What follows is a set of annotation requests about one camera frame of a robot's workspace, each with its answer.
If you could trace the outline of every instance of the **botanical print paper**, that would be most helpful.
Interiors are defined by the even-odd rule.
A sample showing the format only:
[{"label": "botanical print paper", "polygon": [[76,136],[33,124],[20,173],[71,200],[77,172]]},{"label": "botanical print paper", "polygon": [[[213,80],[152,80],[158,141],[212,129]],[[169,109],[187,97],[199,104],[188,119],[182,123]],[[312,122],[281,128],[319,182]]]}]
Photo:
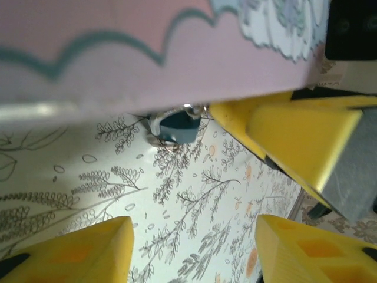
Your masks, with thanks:
[{"label": "botanical print paper", "polygon": [[256,216],[287,217],[300,187],[209,117],[193,144],[147,140],[145,117],[0,133],[0,257],[129,215],[129,282],[255,282]]}]

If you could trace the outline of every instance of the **fern drawing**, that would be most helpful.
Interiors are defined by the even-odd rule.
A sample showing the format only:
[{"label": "fern drawing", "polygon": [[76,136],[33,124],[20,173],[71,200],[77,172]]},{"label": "fern drawing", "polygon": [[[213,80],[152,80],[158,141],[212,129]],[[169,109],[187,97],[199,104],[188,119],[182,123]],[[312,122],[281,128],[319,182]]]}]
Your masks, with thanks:
[{"label": "fern drawing", "polygon": [[[113,166],[109,172],[80,174],[79,179],[85,183],[74,188],[71,193],[20,192],[0,196],[0,202],[17,203],[13,208],[0,210],[0,243],[9,242],[9,245],[0,249],[0,257],[10,254],[19,243],[32,235],[67,220],[73,219],[59,235],[112,218],[107,212],[111,205],[125,196],[146,189],[137,186],[140,174],[138,170]],[[111,181],[111,175],[118,182]],[[96,193],[100,201],[81,207],[80,195],[86,193]],[[44,211],[31,213],[31,204],[42,205]],[[58,218],[60,212],[66,212],[65,216]]]},{"label": "fern drawing", "polygon": [[[142,257],[147,256],[149,261],[144,269],[139,270],[136,267],[133,267],[129,271],[128,280],[134,283],[146,283],[149,279],[152,278],[154,273],[153,261],[158,258],[162,260],[164,257],[164,252],[167,254],[165,255],[165,263],[171,264],[173,261],[176,253],[179,250],[180,246],[180,234],[186,230],[188,233],[189,238],[195,238],[197,235],[197,228],[198,228],[198,219],[202,215],[203,211],[207,207],[207,205],[211,201],[211,197],[214,195],[215,191],[219,190],[222,186],[227,186],[229,183],[237,182],[240,183],[238,180],[230,179],[222,181],[220,179],[221,174],[218,173],[217,176],[214,175],[214,168],[211,167],[209,170],[203,171],[203,190],[199,193],[194,193],[192,191],[192,187],[189,187],[187,190],[183,192],[179,192],[177,194],[177,202],[181,203],[181,208],[185,211],[184,215],[174,222],[174,226],[172,229],[169,229],[167,225],[162,229],[158,230],[157,235],[154,235],[151,242],[147,241],[144,246],[140,248],[140,252],[142,252]],[[214,226],[214,232],[220,231],[218,226]],[[221,230],[222,233],[228,233],[228,230]],[[217,233],[213,236],[220,237],[222,233]],[[221,238],[218,238],[220,242],[223,241],[225,234]],[[203,249],[207,249],[211,247],[211,244],[205,239],[202,243]],[[217,246],[213,246],[215,249],[213,250],[212,256],[214,255]],[[206,262],[204,262],[204,266],[209,264],[209,255],[206,258]],[[198,273],[198,277],[201,277],[202,274],[205,272],[202,267],[200,268],[200,272]]]},{"label": "fern drawing", "polygon": [[163,179],[160,187],[153,193],[153,201],[161,205],[169,200],[169,196],[174,187],[179,187],[182,182],[184,170],[189,168],[190,158],[196,162],[203,147],[203,137],[212,119],[204,117],[206,121],[201,121],[198,129],[195,144],[178,144],[172,149],[159,147],[154,156],[153,166],[160,169],[156,176]]},{"label": "fern drawing", "polygon": [[131,147],[131,143],[135,140],[135,134],[140,131],[137,126],[138,123],[145,120],[145,117],[139,118],[137,121],[127,125],[123,115],[119,115],[116,121],[112,124],[106,122],[105,124],[97,124],[97,140],[104,139],[106,143],[113,141],[115,144],[115,153],[118,155],[124,152],[126,147]]},{"label": "fern drawing", "polygon": [[223,165],[224,172],[227,172],[228,168],[234,165],[234,158],[241,152],[247,154],[247,150],[237,141],[234,142],[233,139],[230,142],[224,140],[223,146],[224,150],[222,153],[225,155],[225,158],[221,160],[221,165]]},{"label": "fern drawing", "polygon": [[230,221],[221,229],[221,225],[212,226],[212,231],[201,239],[201,245],[197,254],[191,254],[182,262],[182,267],[178,270],[178,275],[187,278],[195,272],[192,280],[201,280],[206,273],[211,259],[219,254],[225,244],[230,232]]}]

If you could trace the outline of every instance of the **yellow 3d-printed part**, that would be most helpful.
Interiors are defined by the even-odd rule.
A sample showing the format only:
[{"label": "yellow 3d-printed part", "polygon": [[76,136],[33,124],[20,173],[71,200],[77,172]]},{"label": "yellow 3d-printed part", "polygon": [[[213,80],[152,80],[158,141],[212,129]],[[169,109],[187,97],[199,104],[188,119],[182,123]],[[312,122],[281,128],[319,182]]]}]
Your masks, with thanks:
[{"label": "yellow 3d-printed part", "polygon": [[209,112],[215,121],[217,121],[228,133],[256,156],[264,160],[266,154],[263,149],[246,135],[246,124],[249,122],[250,116],[258,106],[269,103],[287,102],[290,100],[292,93],[293,92],[289,91],[268,96],[213,103],[209,107]]},{"label": "yellow 3d-printed part", "polygon": [[259,215],[256,245],[265,283],[377,282],[377,246],[272,215]]},{"label": "yellow 3d-printed part", "polygon": [[320,193],[361,116],[360,110],[269,104],[254,111],[246,133],[295,181]]},{"label": "yellow 3d-printed part", "polygon": [[129,217],[117,217],[12,255],[29,257],[0,283],[127,282],[134,245]]}]

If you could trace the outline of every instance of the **floral illustration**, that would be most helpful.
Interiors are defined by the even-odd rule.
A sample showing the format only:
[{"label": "floral illustration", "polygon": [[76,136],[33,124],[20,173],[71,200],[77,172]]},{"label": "floral illustration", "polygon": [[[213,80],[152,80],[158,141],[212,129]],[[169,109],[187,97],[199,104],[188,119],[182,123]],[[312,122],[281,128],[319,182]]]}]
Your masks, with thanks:
[{"label": "floral illustration", "polygon": [[[262,165],[209,116],[194,143],[168,147],[149,143],[144,119],[109,117],[80,126],[80,135],[33,131],[23,148],[25,133],[0,138],[0,147],[15,148],[0,152],[7,155],[2,172],[15,168],[0,183],[0,258],[127,215],[135,234],[129,282],[256,279],[256,218],[287,217],[299,186]],[[38,171],[26,172],[28,166]]]},{"label": "floral illustration", "polygon": [[321,69],[321,74],[327,74],[328,71],[330,71],[336,63],[334,61],[327,60],[326,57],[323,57],[322,61],[322,69]]},{"label": "floral illustration", "polygon": [[[120,182],[110,181],[111,173],[118,176]],[[114,166],[111,171],[92,171],[79,175],[79,179],[85,183],[74,188],[71,193],[55,192],[15,192],[0,195],[0,202],[22,203],[21,206],[0,210],[0,244],[10,242],[0,249],[0,253],[9,254],[19,243],[30,236],[57,225],[67,219],[75,217],[67,227],[59,234],[63,235],[77,229],[112,218],[107,210],[119,201],[119,199],[146,188],[139,188],[136,183],[140,172]],[[95,193],[102,199],[89,206],[80,206],[82,194]],[[33,214],[32,205],[42,205],[46,210]],[[105,205],[99,211],[97,206]],[[64,218],[56,218],[59,212],[67,211]]]},{"label": "floral illustration", "polygon": [[3,132],[2,136],[0,135],[0,182],[8,180],[16,168],[18,161],[12,153],[43,149],[59,139],[66,131],[67,127],[53,130],[32,129],[22,135]]},{"label": "floral illustration", "polygon": [[351,228],[355,231],[354,236],[369,243],[377,243],[377,221],[357,221],[356,225]]},{"label": "floral illustration", "polygon": [[197,140],[193,147],[191,144],[177,144],[172,149],[166,147],[157,149],[153,166],[158,166],[160,169],[156,176],[162,179],[163,183],[153,193],[153,201],[165,205],[165,202],[169,200],[171,190],[179,187],[183,171],[189,168],[190,159],[196,162],[200,156],[202,140],[209,122],[210,120],[200,123]]},{"label": "floral illustration", "polygon": [[347,220],[343,217],[337,217],[335,219],[329,219],[328,223],[331,224],[336,230],[338,230],[339,233],[345,233],[345,229],[350,228],[349,224],[347,223]]},{"label": "floral illustration", "polygon": [[[217,212],[220,199],[226,194],[227,189],[231,183],[240,183],[238,180],[221,180],[221,170],[217,170],[215,175],[214,166],[202,172],[202,180],[204,186],[201,192],[194,193],[193,188],[189,187],[187,190],[177,194],[177,202],[181,203],[181,207],[185,208],[184,215],[174,222],[175,226],[169,230],[167,226],[158,230],[158,234],[153,236],[152,241],[145,242],[145,245],[140,248],[142,257],[148,256],[150,259],[148,264],[142,271],[134,267],[130,271],[128,279],[130,282],[147,282],[153,275],[153,261],[158,257],[159,260],[163,258],[164,251],[167,252],[165,256],[165,263],[171,264],[172,260],[179,251],[181,234],[186,231],[189,238],[195,238],[198,231],[198,220],[203,214],[207,205],[213,199],[211,210],[211,222],[213,222],[214,215]],[[199,248],[199,254],[190,255],[191,259],[184,261],[183,267],[178,271],[179,275],[188,276],[191,272],[196,271],[194,278],[200,279],[210,263],[212,256],[217,255],[227,238],[230,231],[229,223],[220,230],[220,227],[214,225],[212,228],[214,233],[209,233],[201,242],[202,246]]]},{"label": "floral illustration", "polygon": [[302,223],[305,223],[310,226],[318,226],[322,222],[324,222],[324,218],[312,219],[307,214],[314,206],[308,206],[306,208],[301,208],[302,211]]},{"label": "floral illustration", "polygon": [[225,155],[225,158],[221,160],[221,164],[223,165],[224,171],[227,172],[228,168],[234,165],[234,158],[241,152],[245,152],[245,154],[247,154],[247,150],[240,145],[239,142],[234,141],[233,139],[231,139],[229,142],[224,140],[223,146],[224,150],[222,153]]},{"label": "floral illustration", "polygon": [[104,139],[106,143],[110,141],[117,142],[115,144],[115,153],[120,154],[124,152],[126,147],[131,146],[131,142],[133,142],[135,139],[135,134],[140,131],[137,124],[145,119],[145,117],[142,117],[132,124],[126,124],[124,115],[119,115],[118,119],[113,121],[113,124],[110,124],[109,122],[106,122],[103,125],[98,123],[98,133],[95,138],[97,140]]}]

